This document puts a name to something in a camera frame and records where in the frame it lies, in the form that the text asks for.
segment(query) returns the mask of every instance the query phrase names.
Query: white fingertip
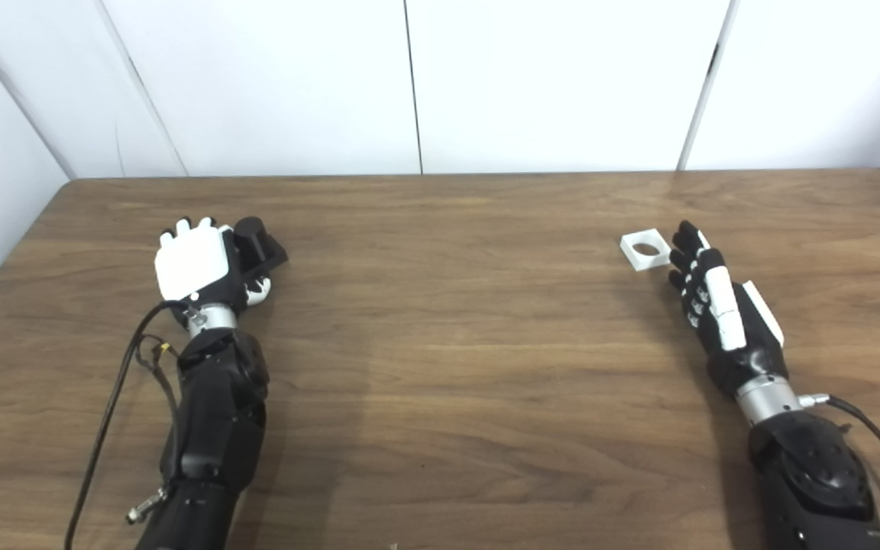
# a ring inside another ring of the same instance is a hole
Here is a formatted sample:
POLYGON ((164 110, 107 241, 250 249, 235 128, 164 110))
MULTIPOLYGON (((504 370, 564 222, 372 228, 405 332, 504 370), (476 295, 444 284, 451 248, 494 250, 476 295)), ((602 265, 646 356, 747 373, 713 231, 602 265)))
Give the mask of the white fingertip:
POLYGON ((247 306, 256 306, 263 302, 270 293, 270 278, 265 277, 260 281, 260 292, 255 293, 247 290, 247 306))
POLYGON ((744 348, 746 340, 743 314, 739 313, 729 268, 720 265, 709 269, 705 274, 705 286, 708 286, 708 296, 711 302, 709 310, 719 323, 719 339, 722 341, 722 349, 732 351, 744 348))
POLYGON ((749 295, 749 299, 752 300, 755 309, 759 311, 759 316, 762 317, 762 321, 765 321, 765 326, 769 327, 769 331, 772 333, 773 338, 776 338, 776 341, 779 342, 779 347, 783 347, 783 331, 782 328, 779 328, 779 323, 776 322, 776 318, 772 315, 772 310, 769 310, 769 306, 765 304, 765 300, 762 299, 761 293, 759 293, 759 289, 755 288, 755 285, 752 281, 746 281, 742 285, 743 289, 747 295, 749 295))
POLYGON ((698 240, 701 241, 702 248, 712 248, 712 244, 708 244, 708 239, 705 238, 705 234, 698 230, 698 240))

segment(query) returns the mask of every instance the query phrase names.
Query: black cylinder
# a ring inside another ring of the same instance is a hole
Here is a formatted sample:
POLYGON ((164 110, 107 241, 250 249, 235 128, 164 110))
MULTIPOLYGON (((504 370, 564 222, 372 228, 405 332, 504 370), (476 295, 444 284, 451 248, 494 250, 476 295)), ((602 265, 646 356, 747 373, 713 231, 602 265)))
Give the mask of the black cylinder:
POLYGON ((223 550, 237 498, 222 485, 182 481, 151 513, 137 550, 223 550))

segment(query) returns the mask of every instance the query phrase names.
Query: cable connector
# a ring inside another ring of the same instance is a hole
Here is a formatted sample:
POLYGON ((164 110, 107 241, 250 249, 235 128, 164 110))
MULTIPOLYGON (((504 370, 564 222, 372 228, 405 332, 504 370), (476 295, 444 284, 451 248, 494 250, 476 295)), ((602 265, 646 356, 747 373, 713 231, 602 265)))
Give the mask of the cable connector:
POLYGON ((165 490, 165 487, 158 487, 157 493, 151 495, 151 497, 148 497, 144 502, 135 506, 131 510, 128 510, 127 515, 125 515, 125 522, 127 522, 129 526, 142 523, 147 519, 147 515, 151 513, 151 510, 154 510, 154 508, 167 500, 168 491, 165 490))
POLYGON ((829 400, 830 396, 827 393, 808 393, 806 396, 797 396, 797 401, 800 401, 800 407, 804 409, 822 405, 829 400))
MULTIPOLYGON (((193 299, 199 298, 199 293, 192 293, 192 295, 195 296, 195 297, 193 297, 193 299)), ((206 321, 205 314, 202 314, 202 312, 200 312, 198 309, 196 309, 196 307, 192 307, 192 306, 186 307, 186 310, 183 312, 183 314, 186 317, 186 319, 189 320, 190 325, 200 326, 200 325, 205 324, 205 321, 206 321)))

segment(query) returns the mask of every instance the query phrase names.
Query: panel seam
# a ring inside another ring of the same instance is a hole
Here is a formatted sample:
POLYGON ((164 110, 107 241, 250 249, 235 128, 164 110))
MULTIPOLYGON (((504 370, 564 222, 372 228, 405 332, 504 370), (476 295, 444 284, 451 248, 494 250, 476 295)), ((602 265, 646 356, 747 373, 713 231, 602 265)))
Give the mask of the panel seam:
POLYGON ((712 59, 709 60, 708 70, 705 72, 705 81, 701 84, 698 102, 695 104, 694 114, 691 116, 691 124, 688 125, 687 134, 684 136, 684 145, 681 146, 681 156, 678 157, 676 170, 685 170, 688 167, 691 147, 694 146, 694 139, 698 136, 698 128, 701 125, 701 119, 705 116, 708 98, 712 95, 715 78, 719 74, 719 67, 722 66, 724 50, 726 49, 726 43, 729 42, 729 35, 733 30, 733 22, 736 21, 736 13, 738 12, 740 1, 730 0, 729 7, 726 8, 726 17, 722 21, 722 28, 719 30, 719 39, 715 42, 715 49, 712 49, 712 59))
POLYGON ((409 8, 403 0, 403 18, 406 20, 406 55, 409 56, 409 86, 412 87, 412 120, 416 123, 416 154, 419 157, 419 173, 423 174, 423 146, 419 140, 419 109, 416 107, 416 78, 413 76, 413 41, 409 39, 409 8))

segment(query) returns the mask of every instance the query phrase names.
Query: prosthetic hand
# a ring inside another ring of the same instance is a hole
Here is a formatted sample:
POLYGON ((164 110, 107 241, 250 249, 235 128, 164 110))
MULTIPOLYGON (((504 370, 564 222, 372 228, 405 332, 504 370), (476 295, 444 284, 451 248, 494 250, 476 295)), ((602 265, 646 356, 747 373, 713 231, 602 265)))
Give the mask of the prosthetic hand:
POLYGON ((150 515, 139 550, 219 550, 254 477, 267 418, 267 366, 237 317, 265 299, 268 274, 287 254, 255 217, 235 229, 183 218, 160 240, 158 288, 189 304, 176 319, 192 340, 178 357, 182 397, 161 457, 162 487, 127 519, 150 515))
POLYGON ((708 355, 708 374, 751 425, 771 550, 880 550, 865 467, 833 422, 804 411, 783 361, 783 334, 752 282, 731 281, 722 254, 694 225, 673 239, 671 285, 708 355))

